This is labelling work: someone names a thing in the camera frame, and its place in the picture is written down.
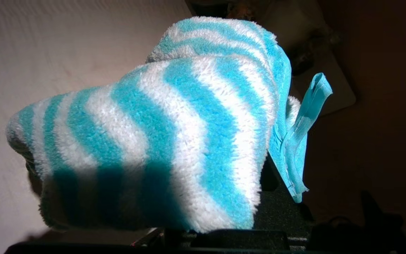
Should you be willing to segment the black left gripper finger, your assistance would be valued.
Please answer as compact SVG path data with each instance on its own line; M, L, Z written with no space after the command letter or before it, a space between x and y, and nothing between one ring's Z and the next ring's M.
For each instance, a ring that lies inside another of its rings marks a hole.
M306 247L313 228L313 215L304 203L296 203L271 156L266 156L261 177L261 203L254 217L255 230L278 231L290 247Z

